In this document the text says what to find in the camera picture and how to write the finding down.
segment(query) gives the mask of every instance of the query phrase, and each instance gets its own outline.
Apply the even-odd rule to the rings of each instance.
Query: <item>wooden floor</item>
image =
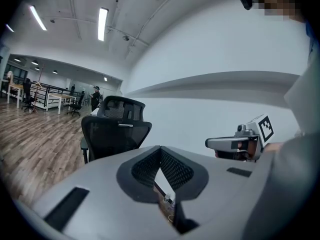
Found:
[[[84,106],[81,117],[66,115],[67,106],[60,115],[57,108],[29,114],[17,109],[16,100],[6,101],[0,98],[0,175],[12,198],[30,206],[85,164],[81,120],[91,107]]]

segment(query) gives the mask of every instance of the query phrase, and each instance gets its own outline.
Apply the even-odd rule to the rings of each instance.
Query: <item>office chair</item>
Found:
[[[82,119],[84,138],[80,147],[84,163],[138,149],[152,124],[144,122],[145,104],[120,96],[107,96],[97,116],[88,115]]]
[[[29,78],[25,79],[25,82],[23,83],[23,92],[25,93],[24,103],[25,105],[21,108],[24,109],[24,112],[26,112],[29,109],[32,109],[32,102],[35,101],[35,98],[31,96],[30,94],[30,88],[31,88],[31,81]]]
[[[82,100],[83,100],[84,96],[85,96],[84,94],[80,96],[80,99],[78,100],[77,104],[70,104],[70,105],[68,105],[70,108],[72,108],[72,111],[68,111],[66,114],[71,113],[72,116],[74,116],[75,114],[78,114],[79,117],[80,117],[81,114],[80,114],[80,112],[77,111],[77,110],[80,110],[80,109],[82,108],[81,103],[82,103]]]

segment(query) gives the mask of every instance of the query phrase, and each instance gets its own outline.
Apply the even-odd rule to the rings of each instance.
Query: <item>chair armrest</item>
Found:
[[[88,143],[87,143],[85,137],[82,137],[81,143],[80,143],[80,147],[81,147],[82,150],[88,150],[89,149]]]

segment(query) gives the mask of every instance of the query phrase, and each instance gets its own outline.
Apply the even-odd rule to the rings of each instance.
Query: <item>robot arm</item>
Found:
[[[269,116],[262,114],[247,124],[238,125],[233,137],[208,138],[205,146],[217,152],[234,153],[234,158],[244,156],[246,160],[256,161],[273,136],[274,130]],[[248,152],[250,142],[256,144],[254,153]]]

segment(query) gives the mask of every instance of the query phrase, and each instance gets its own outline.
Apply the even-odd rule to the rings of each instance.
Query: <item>recessed light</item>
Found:
[[[108,16],[108,9],[100,8],[99,10],[99,19],[98,19],[98,39],[100,41],[105,40],[105,28],[106,21]]]
[[[11,32],[14,32],[14,30],[13,30],[11,27],[9,27],[8,24],[5,24],[5,26],[6,26]]]
[[[35,17],[36,21],[39,23],[40,27],[43,29],[43,30],[47,30],[47,28],[45,27],[45,25],[42,23],[37,11],[36,11],[36,8],[34,6],[30,6],[30,10],[33,14],[33,16]]]

